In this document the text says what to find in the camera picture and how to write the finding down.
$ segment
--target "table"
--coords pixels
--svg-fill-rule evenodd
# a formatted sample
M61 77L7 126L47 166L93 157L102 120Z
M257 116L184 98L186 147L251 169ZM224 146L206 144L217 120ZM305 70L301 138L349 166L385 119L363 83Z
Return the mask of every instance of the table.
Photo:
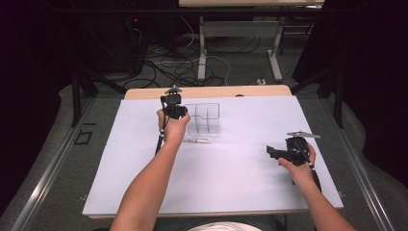
M183 104L218 103L222 129L219 136L210 137L210 144L183 142L160 218L308 211L290 174L266 152L267 145L285 149L287 132L311 132L288 87L182 90ZM153 158L159 136L155 114L165 91L129 90L122 100L84 215L113 217L130 182ZM343 208L316 142L308 142L318 153L316 166L324 195L336 208Z
M180 7L284 7L323 5L324 0L180 0ZM205 79L207 50L205 37L267 37L273 39L268 58L276 81L282 81L282 74L276 60L279 42L283 36L285 17L277 21L205 21L200 16L200 60L197 78Z

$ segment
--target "transparent container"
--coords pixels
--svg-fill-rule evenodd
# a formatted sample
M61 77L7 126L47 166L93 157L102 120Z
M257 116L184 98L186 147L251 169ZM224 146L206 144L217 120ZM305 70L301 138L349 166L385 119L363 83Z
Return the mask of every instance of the transparent container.
M186 104L191 120L187 125L187 134L190 136L218 136L219 104Z

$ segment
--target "hand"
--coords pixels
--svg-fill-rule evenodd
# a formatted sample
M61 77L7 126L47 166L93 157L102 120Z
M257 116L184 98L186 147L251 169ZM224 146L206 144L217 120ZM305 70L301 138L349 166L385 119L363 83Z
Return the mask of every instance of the hand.
M165 113L162 109L157 111L157 116L159 117L159 129L162 129L163 123L165 122ZM179 119L166 116L165 142L181 143L183 141L184 134L186 133L186 126L189 121L189 114L186 114Z
M312 162L312 164L315 165L316 151L311 144L307 143L307 145L310 152L309 159ZM282 157L279 158L278 163L291 173L294 183L300 189L302 189L305 186L308 186L309 184L316 184L315 180L313 179L309 163L305 163L297 167Z

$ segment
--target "finger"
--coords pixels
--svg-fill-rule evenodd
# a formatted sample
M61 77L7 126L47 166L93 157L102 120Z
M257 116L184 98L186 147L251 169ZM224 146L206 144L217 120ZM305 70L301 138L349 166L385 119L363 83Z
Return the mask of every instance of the finger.
M283 166L287 169L290 173L293 172L293 168L295 167L291 162L287 161L285 158L281 157L278 159L279 165Z
M310 155L309 155L309 160L312 162L312 164L314 165L315 164L315 160L316 160L316 151L315 151L315 148L311 145L311 144L309 144L309 143L307 143L307 146L308 146L308 148L309 148L309 153L310 153Z
M164 117L165 117L165 113L163 112L163 110L158 110L157 111L157 117L159 118L159 129L163 128L163 121L164 121Z
M190 115L186 114L182 118L180 118L180 120L182 120L185 124L187 124L190 121Z

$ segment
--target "white paper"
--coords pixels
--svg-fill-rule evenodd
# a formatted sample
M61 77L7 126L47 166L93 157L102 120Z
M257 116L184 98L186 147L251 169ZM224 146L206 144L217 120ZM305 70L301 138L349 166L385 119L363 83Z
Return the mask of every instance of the white paper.
M311 133L294 96L183 98L183 104L200 103L219 104L221 132L207 137L208 144L182 143L159 216L308 209L288 171L267 154L267 145L286 150L288 132ZM117 212L131 181L154 157L160 107L159 99L121 102L84 215ZM323 194L336 208L343 208L315 140L306 140L317 151Z

